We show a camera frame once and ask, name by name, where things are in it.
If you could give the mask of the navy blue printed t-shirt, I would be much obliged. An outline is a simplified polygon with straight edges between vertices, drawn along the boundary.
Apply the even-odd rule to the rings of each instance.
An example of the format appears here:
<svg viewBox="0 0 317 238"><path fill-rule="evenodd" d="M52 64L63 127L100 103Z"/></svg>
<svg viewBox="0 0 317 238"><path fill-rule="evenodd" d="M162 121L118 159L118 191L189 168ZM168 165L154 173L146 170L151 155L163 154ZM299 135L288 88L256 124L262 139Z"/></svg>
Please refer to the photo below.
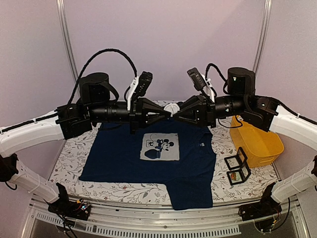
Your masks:
<svg viewBox="0 0 317 238"><path fill-rule="evenodd" d="M175 210L211 208L216 153L207 127L172 119L131 134L103 123L79 177L88 182L157 183Z"/></svg>

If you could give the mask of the aluminium front rail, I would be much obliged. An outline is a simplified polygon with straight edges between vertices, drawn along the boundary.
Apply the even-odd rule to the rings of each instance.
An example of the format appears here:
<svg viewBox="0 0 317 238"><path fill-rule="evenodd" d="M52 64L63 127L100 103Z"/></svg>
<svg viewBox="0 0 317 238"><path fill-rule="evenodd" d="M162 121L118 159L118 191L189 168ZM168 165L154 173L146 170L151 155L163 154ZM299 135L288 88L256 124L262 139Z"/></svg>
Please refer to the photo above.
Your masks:
<svg viewBox="0 0 317 238"><path fill-rule="evenodd" d="M22 230L24 238L308 238L310 232L296 197L282 204L272 231L258 230L269 217L243 221L238 211L251 200L216 204L211 209L175 211L167 205L91 199L86 221L71 219L68 231L47 204L33 196Z"/></svg>

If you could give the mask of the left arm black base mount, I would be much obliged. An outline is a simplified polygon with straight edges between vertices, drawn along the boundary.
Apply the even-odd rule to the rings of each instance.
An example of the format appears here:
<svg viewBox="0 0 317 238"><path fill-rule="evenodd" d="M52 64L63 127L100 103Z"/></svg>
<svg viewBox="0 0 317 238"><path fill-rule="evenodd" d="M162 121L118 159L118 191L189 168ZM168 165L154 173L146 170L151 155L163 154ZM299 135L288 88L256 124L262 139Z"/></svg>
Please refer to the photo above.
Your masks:
<svg viewBox="0 0 317 238"><path fill-rule="evenodd" d="M71 201L66 188L60 183L56 183L56 185L59 191L58 200L49 203L48 211L60 216L87 221L91 212L90 202L84 201L82 198Z"/></svg>

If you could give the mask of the black display box orange brooch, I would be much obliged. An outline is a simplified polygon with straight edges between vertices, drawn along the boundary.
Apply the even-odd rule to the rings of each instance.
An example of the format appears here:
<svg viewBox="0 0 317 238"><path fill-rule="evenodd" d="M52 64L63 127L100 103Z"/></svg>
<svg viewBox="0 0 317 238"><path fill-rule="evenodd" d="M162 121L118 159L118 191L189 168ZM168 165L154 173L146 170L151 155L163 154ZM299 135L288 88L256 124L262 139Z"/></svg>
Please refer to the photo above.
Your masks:
<svg viewBox="0 0 317 238"><path fill-rule="evenodd" d="M228 171L227 177L230 185L237 185L244 183L251 175L251 170L247 164L244 164L237 170Z"/></svg>

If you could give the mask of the right aluminium corner post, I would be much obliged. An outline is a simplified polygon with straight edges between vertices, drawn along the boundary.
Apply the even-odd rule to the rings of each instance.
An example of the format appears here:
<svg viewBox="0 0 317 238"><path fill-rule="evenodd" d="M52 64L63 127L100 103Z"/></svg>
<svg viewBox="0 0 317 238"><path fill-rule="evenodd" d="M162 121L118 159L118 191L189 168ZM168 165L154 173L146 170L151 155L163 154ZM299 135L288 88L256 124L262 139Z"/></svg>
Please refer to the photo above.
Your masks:
<svg viewBox="0 0 317 238"><path fill-rule="evenodd" d="M264 46L265 46L265 41L266 41L268 28L269 28L269 22L270 22L271 8L272 8L272 0L265 0L263 18L262 18L262 24L261 24L261 30L260 30L260 37L258 41L254 64L253 64L253 71L255 72L255 74L258 73L261 59L264 52Z"/></svg>

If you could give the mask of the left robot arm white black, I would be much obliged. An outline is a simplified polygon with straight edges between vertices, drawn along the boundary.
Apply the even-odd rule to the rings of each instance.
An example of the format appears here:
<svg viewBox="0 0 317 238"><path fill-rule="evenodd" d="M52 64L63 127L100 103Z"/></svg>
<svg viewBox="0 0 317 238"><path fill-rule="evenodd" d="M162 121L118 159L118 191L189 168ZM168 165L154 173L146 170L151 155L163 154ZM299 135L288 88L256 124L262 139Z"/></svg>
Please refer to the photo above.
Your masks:
<svg viewBox="0 0 317 238"><path fill-rule="evenodd" d="M40 118L0 129L0 180L26 189L70 215L73 203L66 188L47 181L27 168L17 152L49 141L68 140L93 129L98 123L128 123L131 133L170 117L170 112L144 98L153 75L143 72L133 79L129 101L119 101L118 92L103 72L79 79L80 98L75 104L58 107Z"/></svg>

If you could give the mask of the round white blue brooch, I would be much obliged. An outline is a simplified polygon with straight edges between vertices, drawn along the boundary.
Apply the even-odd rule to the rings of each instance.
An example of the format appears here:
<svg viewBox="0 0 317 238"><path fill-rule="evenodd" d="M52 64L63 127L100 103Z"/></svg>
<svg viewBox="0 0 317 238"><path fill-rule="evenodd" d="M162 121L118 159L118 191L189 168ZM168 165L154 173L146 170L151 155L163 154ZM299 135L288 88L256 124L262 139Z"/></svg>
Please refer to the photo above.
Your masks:
<svg viewBox="0 0 317 238"><path fill-rule="evenodd" d="M171 113L171 115L174 115L180 110L180 107L176 103L170 103L164 107L164 110Z"/></svg>

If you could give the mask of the aluminium corner post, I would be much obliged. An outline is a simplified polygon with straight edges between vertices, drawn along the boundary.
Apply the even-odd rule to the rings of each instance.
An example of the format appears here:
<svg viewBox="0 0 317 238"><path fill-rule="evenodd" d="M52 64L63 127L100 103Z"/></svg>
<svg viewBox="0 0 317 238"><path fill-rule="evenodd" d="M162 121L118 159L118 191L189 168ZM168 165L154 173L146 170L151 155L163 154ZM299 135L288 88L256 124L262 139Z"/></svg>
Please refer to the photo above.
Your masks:
<svg viewBox="0 0 317 238"><path fill-rule="evenodd" d="M264 52L264 46L265 46L265 41L266 41L268 28L269 28L269 22L270 22L271 8L272 8L272 0L265 0L263 18L262 18L262 24L261 24L261 30L260 30L260 37L258 41L254 64L253 64L253 71L255 72L255 74L258 73L261 59Z"/></svg>
<svg viewBox="0 0 317 238"><path fill-rule="evenodd" d="M65 4L63 0L57 0L56 5L57 5L57 12L58 12L58 17L59 17L59 22L61 27L61 33L62 33L64 46L66 50L66 56L69 62L72 77L75 81L78 77L78 72L77 72L75 58L74 58L72 45L71 45L71 38L70 38L67 18L66 18Z"/></svg>

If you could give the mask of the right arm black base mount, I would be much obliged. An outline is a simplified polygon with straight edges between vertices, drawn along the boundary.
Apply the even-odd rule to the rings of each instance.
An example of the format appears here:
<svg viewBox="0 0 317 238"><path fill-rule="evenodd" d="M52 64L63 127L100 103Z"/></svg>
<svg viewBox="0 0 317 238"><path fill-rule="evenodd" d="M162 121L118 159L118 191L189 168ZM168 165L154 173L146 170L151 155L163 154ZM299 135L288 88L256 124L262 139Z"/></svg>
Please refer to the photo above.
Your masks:
<svg viewBox="0 0 317 238"><path fill-rule="evenodd" d="M245 204L239 207L238 215L243 221L262 218L282 211L280 203L271 197L274 185L275 182L266 187L259 202Z"/></svg>

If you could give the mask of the floral patterned table mat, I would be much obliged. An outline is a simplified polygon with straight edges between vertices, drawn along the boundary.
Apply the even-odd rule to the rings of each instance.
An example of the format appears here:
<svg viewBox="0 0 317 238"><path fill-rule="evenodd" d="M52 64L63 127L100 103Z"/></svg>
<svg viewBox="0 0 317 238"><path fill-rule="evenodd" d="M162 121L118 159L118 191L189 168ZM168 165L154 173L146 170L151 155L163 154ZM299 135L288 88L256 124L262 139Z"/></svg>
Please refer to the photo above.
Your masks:
<svg viewBox="0 0 317 238"><path fill-rule="evenodd" d="M222 120L223 125L211 129L212 148L217 154L215 171L211 183L214 205L239 203L243 200L257 200L267 185L280 179L274 164L251 169L251 176L245 183L231 186L226 175L228 170L224 158L236 153L229 129L231 118ZM157 183L107 183L80 181L88 154L91 150L97 128L65 142L50 181L63 184L69 195L85 199L112 202L157 204L169 206L170 198L166 186Z"/></svg>

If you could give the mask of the yellow plastic basket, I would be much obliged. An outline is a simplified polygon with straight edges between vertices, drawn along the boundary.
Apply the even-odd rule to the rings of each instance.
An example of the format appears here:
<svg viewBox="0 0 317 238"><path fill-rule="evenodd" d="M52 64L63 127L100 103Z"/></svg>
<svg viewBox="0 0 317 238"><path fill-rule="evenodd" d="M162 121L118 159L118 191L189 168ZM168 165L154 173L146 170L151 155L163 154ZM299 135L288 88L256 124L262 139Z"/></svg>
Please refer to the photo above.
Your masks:
<svg viewBox="0 0 317 238"><path fill-rule="evenodd" d="M242 120L232 117L230 136L235 148L242 148L250 168L272 164L284 151L280 137L273 132L262 131Z"/></svg>

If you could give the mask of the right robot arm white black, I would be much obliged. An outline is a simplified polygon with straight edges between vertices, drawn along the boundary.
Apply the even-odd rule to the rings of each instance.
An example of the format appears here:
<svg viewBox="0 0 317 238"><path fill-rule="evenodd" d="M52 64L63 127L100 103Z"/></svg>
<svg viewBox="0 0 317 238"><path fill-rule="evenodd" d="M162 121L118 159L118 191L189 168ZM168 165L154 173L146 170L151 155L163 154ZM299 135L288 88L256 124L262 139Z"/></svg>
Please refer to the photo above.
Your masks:
<svg viewBox="0 0 317 238"><path fill-rule="evenodd" d="M208 79L202 77L196 68L187 73L201 94L181 104L173 115L176 120L213 128L219 119L240 116L258 129L285 135L316 150L317 123L295 113L276 98L257 96L253 71L242 67L229 68L227 77L223 78L225 96L222 97L209 96L204 91Z"/></svg>

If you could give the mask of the left aluminium corner post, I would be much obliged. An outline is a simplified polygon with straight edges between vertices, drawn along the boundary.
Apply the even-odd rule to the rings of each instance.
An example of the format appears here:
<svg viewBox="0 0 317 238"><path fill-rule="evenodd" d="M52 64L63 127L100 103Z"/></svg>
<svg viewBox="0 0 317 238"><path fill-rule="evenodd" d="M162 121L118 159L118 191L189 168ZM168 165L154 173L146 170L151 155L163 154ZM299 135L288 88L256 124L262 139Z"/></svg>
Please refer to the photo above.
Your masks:
<svg viewBox="0 0 317 238"><path fill-rule="evenodd" d="M58 12L58 17L59 17L59 22L61 27L61 33L62 33L64 46L66 50L66 56L69 62L72 77L75 81L78 77L78 72L77 72L75 58L74 58L72 45L71 45L71 38L70 38L67 18L66 18L65 4L63 0L57 0L56 5L57 5L57 12Z"/></svg>

